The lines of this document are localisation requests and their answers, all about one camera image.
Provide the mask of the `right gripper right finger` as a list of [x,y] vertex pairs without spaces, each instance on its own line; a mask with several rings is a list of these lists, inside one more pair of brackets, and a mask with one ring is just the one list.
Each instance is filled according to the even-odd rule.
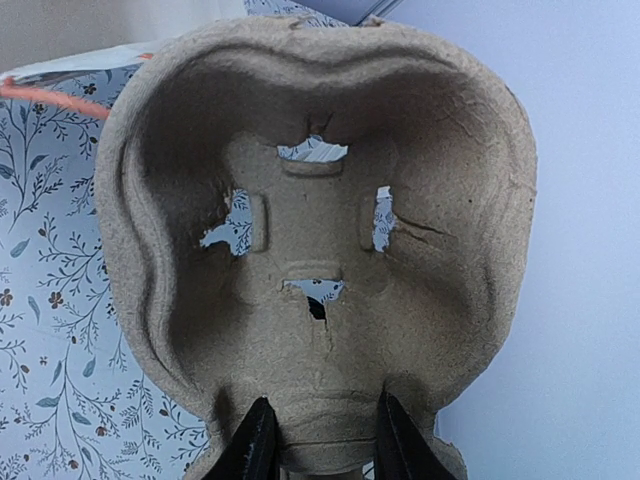
[[454,480],[437,459],[399,400],[383,390],[377,406],[375,478]]

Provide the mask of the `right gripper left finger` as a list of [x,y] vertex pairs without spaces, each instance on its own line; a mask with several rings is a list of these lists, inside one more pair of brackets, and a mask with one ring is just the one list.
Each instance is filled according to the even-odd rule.
[[277,480],[280,465],[276,415],[266,397],[259,397],[204,480]]

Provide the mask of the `brown cardboard cup carrier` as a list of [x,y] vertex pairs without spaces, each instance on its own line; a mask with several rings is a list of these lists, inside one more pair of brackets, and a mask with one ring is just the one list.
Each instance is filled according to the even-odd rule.
[[383,390],[437,459],[437,413],[515,315],[536,197],[525,109],[466,50],[382,23],[217,21],[126,84],[95,203],[118,321],[202,419],[203,479],[259,397],[280,478],[357,479]]

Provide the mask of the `white paper bag orange handles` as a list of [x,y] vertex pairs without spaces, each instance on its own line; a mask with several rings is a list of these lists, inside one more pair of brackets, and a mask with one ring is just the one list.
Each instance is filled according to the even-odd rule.
[[1,99],[17,99],[65,108],[105,120],[110,108],[78,96],[54,91],[53,85],[93,73],[140,65],[169,39],[138,42],[34,63],[1,74]]

